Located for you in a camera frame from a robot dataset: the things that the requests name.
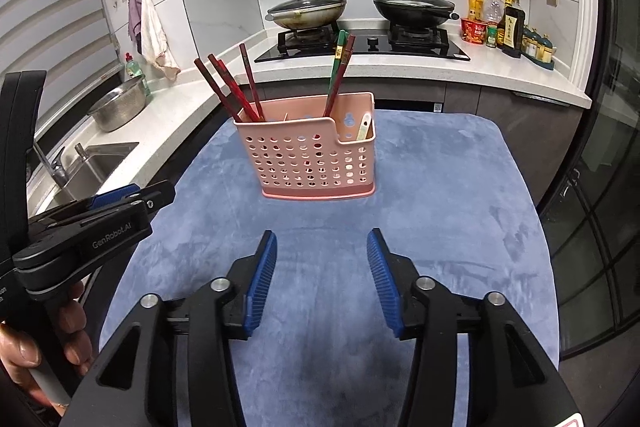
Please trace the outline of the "dark red chopstick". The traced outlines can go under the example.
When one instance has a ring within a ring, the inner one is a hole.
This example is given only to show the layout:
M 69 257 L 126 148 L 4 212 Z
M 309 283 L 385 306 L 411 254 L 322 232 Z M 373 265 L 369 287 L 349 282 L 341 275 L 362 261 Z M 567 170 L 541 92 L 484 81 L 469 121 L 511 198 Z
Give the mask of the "dark red chopstick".
M 194 65 L 196 66 L 198 71 L 201 73 L 203 78 L 206 80 L 206 82 L 209 84 L 209 87 L 211 87 L 213 89 L 213 91 L 215 92 L 215 94 L 218 96 L 219 101 L 221 101 L 221 103 L 224 106 L 224 108 L 227 109 L 227 112 L 233 118 L 233 120 L 235 122 L 241 122 L 241 118 L 240 118 L 238 112 L 231 105 L 231 103 L 229 102 L 228 98 L 222 93 L 220 87 L 216 83 L 216 80 L 214 79 L 212 74 L 208 71 L 208 69 L 204 65 L 204 63 L 199 58 L 196 58 L 194 60 Z

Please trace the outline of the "bright red chopstick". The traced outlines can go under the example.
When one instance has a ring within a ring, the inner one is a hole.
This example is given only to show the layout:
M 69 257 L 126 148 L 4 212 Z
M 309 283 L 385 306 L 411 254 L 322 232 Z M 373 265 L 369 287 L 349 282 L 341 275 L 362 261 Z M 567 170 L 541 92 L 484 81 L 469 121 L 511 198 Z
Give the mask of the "bright red chopstick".
M 247 100 L 239 85 L 231 75 L 231 72 L 229 72 L 227 66 L 224 65 L 224 62 L 217 60 L 214 54 L 208 54 L 208 59 L 209 62 L 211 62 L 214 66 L 214 69 L 216 69 L 216 72 L 218 72 L 218 75 L 222 78 L 222 80 L 224 80 L 224 83 L 228 86 L 231 93 L 235 96 L 235 98 L 242 106 L 245 115 L 250 118 L 251 121 L 262 122 L 264 118 L 259 116 L 252 104 L 250 104 L 250 102 Z

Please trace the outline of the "maroon chopstick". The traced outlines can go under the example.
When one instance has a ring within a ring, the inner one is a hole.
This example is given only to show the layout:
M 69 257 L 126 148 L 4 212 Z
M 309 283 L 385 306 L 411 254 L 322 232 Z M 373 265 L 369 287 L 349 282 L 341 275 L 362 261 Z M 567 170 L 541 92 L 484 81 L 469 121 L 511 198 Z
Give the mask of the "maroon chopstick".
M 356 40 L 356 36 L 353 34 L 349 34 L 347 37 L 346 43 L 343 46 L 341 61 L 340 61 L 340 64 L 338 65 L 335 78 L 331 83 L 331 90 L 329 92 L 328 98 L 326 99 L 326 107 L 324 108 L 324 111 L 323 111 L 324 117 L 329 117 L 332 113 L 333 106 L 338 95 L 338 91 L 340 91 L 342 80 L 344 78 L 350 58 L 352 57 L 352 48 L 354 47 L 355 40 Z
M 250 92 L 252 92 L 252 95 L 253 95 L 253 101 L 257 110 L 259 121 L 264 122 L 266 121 L 266 118 L 265 118 L 264 111 L 262 110 L 262 104 L 260 104 L 253 71 L 252 71 L 252 68 L 250 67 L 250 58 L 248 57 L 246 45 L 244 42 L 241 42 L 239 44 L 239 49 L 242 56 L 247 81 L 248 81 L 248 84 L 250 85 Z

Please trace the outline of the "white ceramic spoon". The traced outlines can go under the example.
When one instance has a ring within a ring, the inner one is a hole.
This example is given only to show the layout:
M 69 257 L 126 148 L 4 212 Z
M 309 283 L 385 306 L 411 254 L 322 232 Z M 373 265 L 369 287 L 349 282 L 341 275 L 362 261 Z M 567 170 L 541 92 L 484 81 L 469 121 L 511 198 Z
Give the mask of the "white ceramic spoon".
M 357 141 L 363 141 L 367 139 L 370 127 L 372 124 L 372 114 L 370 112 L 364 113 L 362 115 L 360 125 L 357 133 Z

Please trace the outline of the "green chopstick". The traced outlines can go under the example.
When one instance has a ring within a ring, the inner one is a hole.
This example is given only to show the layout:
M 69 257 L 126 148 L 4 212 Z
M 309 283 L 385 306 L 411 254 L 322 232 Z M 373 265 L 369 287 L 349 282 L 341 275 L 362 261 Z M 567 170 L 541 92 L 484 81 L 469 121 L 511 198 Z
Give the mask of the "green chopstick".
M 333 64 L 332 64 L 332 72 L 329 80 L 328 95 L 331 95 L 331 92 L 333 90 L 334 82 L 337 76 L 337 71 L 341 64 L 344 45 L 346 44 L 347 39 L 348 39 L 348 31 L 345 29 L 341 29 L 340 32 L 338 33 L 337 40 L 336 40 L 336 47 L 334 52 Z

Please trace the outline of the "stainless steel sink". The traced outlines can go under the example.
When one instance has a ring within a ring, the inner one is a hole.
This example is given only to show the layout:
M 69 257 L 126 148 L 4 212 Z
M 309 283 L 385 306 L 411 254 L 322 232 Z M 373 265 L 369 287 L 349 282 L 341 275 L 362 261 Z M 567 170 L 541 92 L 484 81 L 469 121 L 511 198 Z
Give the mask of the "stainless steel sink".
M 53 161 L 56 177 L 52 178 L 50 169 L 42 167 L 28 184 L 29 216 L 96 195 L 137 145 L 137 142 L 89 145 L 82 155 L 66 159 L 64 150 L 60 150 Z

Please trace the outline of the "steel sink faucet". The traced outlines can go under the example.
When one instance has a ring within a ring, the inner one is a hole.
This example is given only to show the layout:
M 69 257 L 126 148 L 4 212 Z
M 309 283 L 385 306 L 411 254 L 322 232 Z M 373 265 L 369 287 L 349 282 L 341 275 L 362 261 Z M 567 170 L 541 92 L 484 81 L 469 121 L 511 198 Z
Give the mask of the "steel sink faucet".
M 42 148 L 37 142 L 34 142 L 34 150 L 44 169 L 47 170 L 47 173 L 49 173 L 49 176 L 56 183 L 56 185 L 59 188 L 65 188 L 66 184 L 68 183 L 68 174 L 62 161 L 65 147 L 62 146 L 58 153 L 56 153 L 51 160 L 49 160 L 46 154 L 43 153 Z

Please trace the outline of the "stainless steel bowl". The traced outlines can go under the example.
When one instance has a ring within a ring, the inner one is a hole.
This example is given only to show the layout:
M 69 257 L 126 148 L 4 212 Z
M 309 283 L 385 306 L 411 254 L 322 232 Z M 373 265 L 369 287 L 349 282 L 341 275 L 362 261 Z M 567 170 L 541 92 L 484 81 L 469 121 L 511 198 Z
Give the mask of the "stainless steel bowl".
M 88 110 L 103 132 L 113 132 L 138 116 L 148 104 L 142 77 L 123 82 L 103 95 Z

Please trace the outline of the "green dish soap bottle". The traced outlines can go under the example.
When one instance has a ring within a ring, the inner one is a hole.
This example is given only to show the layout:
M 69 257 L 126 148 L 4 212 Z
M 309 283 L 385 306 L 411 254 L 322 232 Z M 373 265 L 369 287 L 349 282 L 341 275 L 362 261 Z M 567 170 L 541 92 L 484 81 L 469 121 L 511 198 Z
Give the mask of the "green dish soap bottle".
M 130 53 L 125 54 L 125 70 L 131 80 L 138 80 L 141 82 L 145 96 L 149 98 L 149 96 L 151 95 L 151 90 L 148 83 L 146 82 L 144 72 L 139 63 L 132 57 Z

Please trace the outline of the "pink perforated utensil basket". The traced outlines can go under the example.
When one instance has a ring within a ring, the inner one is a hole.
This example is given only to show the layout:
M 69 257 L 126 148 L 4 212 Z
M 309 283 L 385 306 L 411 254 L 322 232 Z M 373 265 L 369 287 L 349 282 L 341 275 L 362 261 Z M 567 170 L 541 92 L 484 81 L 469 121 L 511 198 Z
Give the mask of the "pink perforated utensil basket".
M 323 116 L 322 94 L 262 102 L 267 120 L 254 122 L 244 110 L 236 122 L 262 195 L 275 199 L 328 200 L 369 196 L 375 191 L 374 95 L 337 95 Z M 357 141 L 362 115 L 372 124 Z

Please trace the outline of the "white hanging towel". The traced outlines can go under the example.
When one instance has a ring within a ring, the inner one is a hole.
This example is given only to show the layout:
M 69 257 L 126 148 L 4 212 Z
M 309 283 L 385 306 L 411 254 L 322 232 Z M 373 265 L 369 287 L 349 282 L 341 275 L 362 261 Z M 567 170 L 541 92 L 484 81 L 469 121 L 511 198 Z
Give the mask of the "white hanging towel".
M 141 52 L 145 61 L 169 81 L 181 72 L 152 0 L 141 0 Z

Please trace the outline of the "blue plush table mat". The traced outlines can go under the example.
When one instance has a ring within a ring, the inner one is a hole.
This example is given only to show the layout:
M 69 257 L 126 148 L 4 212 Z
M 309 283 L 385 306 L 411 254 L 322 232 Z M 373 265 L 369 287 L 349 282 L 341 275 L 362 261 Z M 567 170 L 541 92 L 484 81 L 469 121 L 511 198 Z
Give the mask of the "blue plush table mat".
M 178 181 L 136 249 L 101 336 L 145 294 L 190 296 L 273 231 L 278 259 L 255 334 L 232 343 L 251 426 L 393 426 L 413 354 L 386 326 L 367 260 L 390 249 L 456 294 L 509 299 L 552 359 L 559 317 L 548 244 L 528 188 L 490 120 L 380 110 L 375 192 L 322 202 L 271 199 L 232 122 Z

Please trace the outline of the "purple hanging cloth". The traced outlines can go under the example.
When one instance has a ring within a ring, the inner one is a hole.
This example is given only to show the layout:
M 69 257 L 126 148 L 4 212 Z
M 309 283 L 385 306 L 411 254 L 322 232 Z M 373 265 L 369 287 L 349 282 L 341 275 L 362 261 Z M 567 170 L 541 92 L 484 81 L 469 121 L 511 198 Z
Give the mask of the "purple hanging cloth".
M 136 48 L 137 54 L 141 53 L 141 20 L 142 0 L 128 0 L 128 35 Z

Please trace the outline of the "wok with glass lid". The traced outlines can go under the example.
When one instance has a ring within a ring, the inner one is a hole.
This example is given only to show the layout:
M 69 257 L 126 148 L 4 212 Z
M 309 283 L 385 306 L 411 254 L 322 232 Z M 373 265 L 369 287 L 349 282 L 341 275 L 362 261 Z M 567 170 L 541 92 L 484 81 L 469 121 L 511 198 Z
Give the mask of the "wok with glass lid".
M 306 30 L 336 22 L 347 0 L 288 0 L 267 11 L 265 20 L 288 30 Z

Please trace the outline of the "black gas stove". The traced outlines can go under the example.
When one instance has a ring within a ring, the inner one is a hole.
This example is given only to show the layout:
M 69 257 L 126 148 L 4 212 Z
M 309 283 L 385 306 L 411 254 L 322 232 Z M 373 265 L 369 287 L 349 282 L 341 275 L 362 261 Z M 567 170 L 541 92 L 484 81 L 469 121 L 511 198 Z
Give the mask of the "black gas stove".
M 337 23 L 309 30 L 287 30 L 278 33 L 277 43 L 259 55 L 255 62 L 287 58 L 334 55 L 340 33 Z M 353 30 L 355 54 L 400 54 L 469 62 L 470 57 L 449 39 L 444 28 L 408 31 L 399 25 L 388 29 Z

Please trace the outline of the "black pan with lid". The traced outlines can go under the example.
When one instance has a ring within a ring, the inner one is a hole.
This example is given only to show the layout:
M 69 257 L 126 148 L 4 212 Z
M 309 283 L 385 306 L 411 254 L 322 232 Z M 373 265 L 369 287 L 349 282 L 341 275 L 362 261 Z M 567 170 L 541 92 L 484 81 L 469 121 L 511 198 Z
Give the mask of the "black pan with lid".
M 403 28 L 435 28 L 460 18 L 448 0 L 373 0 L 373 4 L 382 17 Z

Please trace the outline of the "spice jar rack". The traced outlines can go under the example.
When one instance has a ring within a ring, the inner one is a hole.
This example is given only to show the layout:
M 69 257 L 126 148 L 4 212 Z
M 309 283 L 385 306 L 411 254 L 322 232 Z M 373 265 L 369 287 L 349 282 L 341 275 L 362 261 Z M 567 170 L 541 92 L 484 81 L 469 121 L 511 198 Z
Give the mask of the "spice jar rack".
M 534 64 L 547 70 L 554 69 L 555 47 L 547 35 L 538 34 L 535 28 L 524 27 L 521 52 Z

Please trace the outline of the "red instant noodle cup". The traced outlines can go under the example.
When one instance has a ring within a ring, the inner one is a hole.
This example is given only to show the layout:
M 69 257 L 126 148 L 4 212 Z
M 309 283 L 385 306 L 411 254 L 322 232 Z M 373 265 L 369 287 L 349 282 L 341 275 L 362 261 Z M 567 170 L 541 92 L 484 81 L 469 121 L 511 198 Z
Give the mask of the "red instant noodle cup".
M 460 23 L 460 37 L 463 41 L 474 44 L 485 43 L 487 35 L 487 24 L 485 22 L 462 17 Z

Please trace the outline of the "small green label bottle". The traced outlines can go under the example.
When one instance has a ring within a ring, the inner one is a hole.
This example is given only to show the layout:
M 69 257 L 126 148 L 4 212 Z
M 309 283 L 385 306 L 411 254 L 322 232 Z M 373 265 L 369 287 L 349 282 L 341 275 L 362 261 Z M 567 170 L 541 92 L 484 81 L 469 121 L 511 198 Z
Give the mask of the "small green label bottle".
M 486 46 L 488 46 L 488 48 L 493 48 L 495 49 L 495 47 L 497 46 L 497 40 L 498 40 L 498 28 L 496 25 L 488 25 L 486 27 Z

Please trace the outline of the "dark soy sauce bottle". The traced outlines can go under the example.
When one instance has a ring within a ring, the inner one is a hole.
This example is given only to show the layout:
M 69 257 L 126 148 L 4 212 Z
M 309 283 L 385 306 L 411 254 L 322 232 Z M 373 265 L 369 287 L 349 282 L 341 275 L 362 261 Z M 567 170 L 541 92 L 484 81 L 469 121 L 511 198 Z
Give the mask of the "dark soy sauce bottle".
M 513 58 L 522 55 L 522 40 L 525 27 L 525 11 L 520 0 L 506 0 L 502 18 L 502 52 Z

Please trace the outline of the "clear plastic bottle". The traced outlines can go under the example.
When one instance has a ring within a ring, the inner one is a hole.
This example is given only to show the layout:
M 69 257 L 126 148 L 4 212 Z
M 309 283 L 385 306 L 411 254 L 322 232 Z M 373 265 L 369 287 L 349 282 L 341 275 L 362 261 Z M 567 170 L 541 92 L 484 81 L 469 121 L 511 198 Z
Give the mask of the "clear plastic bottle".
M 488 0 L 485 3 L 485 22 L 497 26 L 503 17 L 502 0 Z

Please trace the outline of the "yellow seasoning bag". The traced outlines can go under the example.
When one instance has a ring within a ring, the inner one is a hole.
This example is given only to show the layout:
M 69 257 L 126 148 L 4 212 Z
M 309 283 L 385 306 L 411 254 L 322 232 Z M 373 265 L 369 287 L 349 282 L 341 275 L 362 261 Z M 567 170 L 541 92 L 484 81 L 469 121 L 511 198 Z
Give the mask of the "yellow seasoning bag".
M 483 20 L 484 0 L 468 0 L 468 19 Z

